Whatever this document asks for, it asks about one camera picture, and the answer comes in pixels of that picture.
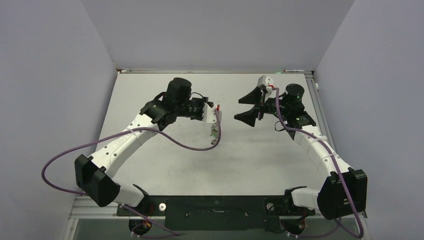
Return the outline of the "green key tag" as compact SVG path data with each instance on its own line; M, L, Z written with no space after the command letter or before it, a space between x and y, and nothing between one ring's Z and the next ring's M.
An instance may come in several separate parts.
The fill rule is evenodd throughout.
M211 131L210 136L213 138L218 138L219 132L218 131Z

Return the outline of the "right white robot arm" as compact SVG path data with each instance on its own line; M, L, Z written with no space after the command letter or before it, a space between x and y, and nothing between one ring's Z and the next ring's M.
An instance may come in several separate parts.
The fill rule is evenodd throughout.
M324 178L321 189L306 186L285 190L282 207L289 214L301 208L318 210L327 220L333 220L366 209L368 177L361 169L354 169L330 146L313 118L302 103L304 88L296 83L288 84L282 94L272 84L257 86L238 100L252 105L234 119L251 127L265 114L277 117L292 140L310 157Z

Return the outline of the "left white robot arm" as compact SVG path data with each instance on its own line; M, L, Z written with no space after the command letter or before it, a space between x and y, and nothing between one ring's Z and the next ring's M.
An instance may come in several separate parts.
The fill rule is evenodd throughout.
M136 184L124 185L114 181L120 167L145 142L156 135L166 138L163 130L177 118L189 118L208 124L216 124L219 106L208 97L192 98L192 84L175 77L166 91L147 102L132 122L122 132L106 137L109 141L90 156L81 154L74 161L75 178L83 190L99 207L111 203L128 205L136 215L148 211L148 194Z

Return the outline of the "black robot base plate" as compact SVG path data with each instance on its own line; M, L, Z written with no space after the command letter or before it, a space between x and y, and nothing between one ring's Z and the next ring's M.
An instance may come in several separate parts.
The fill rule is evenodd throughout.
M119 217L164 217L173 231L244 231L263 229L277 232L281 223L294 225L315 210L298 207L284 195L150 195L134 208L119 207Z

